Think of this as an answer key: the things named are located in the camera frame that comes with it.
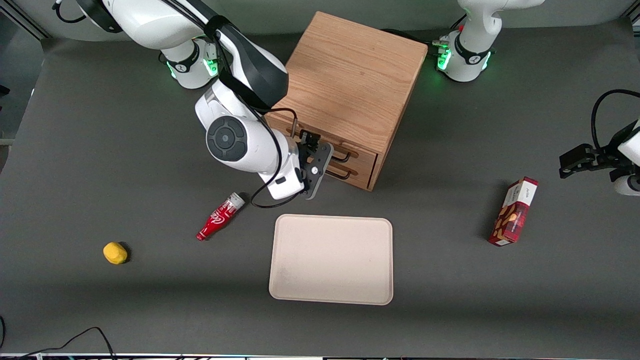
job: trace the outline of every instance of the gray table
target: gray table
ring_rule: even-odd
[[[286,59],[297,37],[256,41]],[[315,200],[247,207],[207,243],[194,237],[207,214],[260,179],[209,156],[193,112],[202,91],[180,88],[133,43],[44,45],[0,176],[3,351],[99,325],[117,352],[640,354],[639,199],[615,194],[606,172],[557,174],[560,154],[590,142],[595,99],[639,88],[628,21],[505,30],[473,83],[425,65],[375,191],[325,179]],[[607,100],[602,138],[639,113],[636,99]],[[522,238],[494,247],[486,238],[506,186],[522,176],[540,181]],[[272,299],[283,213],[389,219],[391,304]],[[108,264],[109,241],[126,241],[132,261]],[[105,350],[93,334],[68,351]]]

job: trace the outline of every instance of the wooden box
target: wooden box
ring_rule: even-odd
[[[371,191],[426,53],[424,44],[317,12],[287,62],[289,92],[274,108],[296,110],[297,134],[306,129],[334,145],[328,170]],[[290,113],[267,120],[291,132]]]

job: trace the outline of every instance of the yellow sponge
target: yellow sponge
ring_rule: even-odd
[[[127,261],[128,253],[119,243],[108,243],[102,250],[104,257],[112,264],[122,264]]]

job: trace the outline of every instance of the green indicator light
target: green indicator light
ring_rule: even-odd
[[[207,68],[207,72],[211,77],[218,75],[218,62],[215,60],[202,59],[202,63]]]
[[[438,68],[440,70],[445,70],[449,64],[449,59],[451,59],[451,50],[446,50],[438,59]]]
[[[175,79],[176,77],[175,77],[175,74],[173,73],[173,69],[171,68],[171,65],[169,65],[169,63],[166,63],[166,66],[167,66],[167,67],[169,68],[169,70],[171,71],[171,77]]]
[[[489,65],[489,58],[491,57],[491,51],[486,55],[486,59],[484,60],[484,65],[482,65],[482,69],[486,69],[487,65]]]

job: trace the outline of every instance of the drawer handle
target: drawer handle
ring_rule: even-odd
[[[332,156],[331,160],[344,164],[345,162],[349,161],[350,157],[351,157],[351,151],[347,152],[347,154],[342,159],[336,158],[335,156]]]
[[[327,173],[327,174],[329,174],[329,175],[331,175],[331,176],[333,176],[333,177],[336,177],[336,178],[338,178],[338,179],[340,179],[340,180],[346,180],[346,179],[349,179],[349,176],[351,176],[351,170],[347,171],[347,174],[346,174],[346,175],[344,175],[344,176],[342,176],[342,175],[338,175],[338,174],[336,174],[335,172],[333,172],[333,171],[329,171],[329,170],[327,170],[327,171],[326,171],[326,173]]]

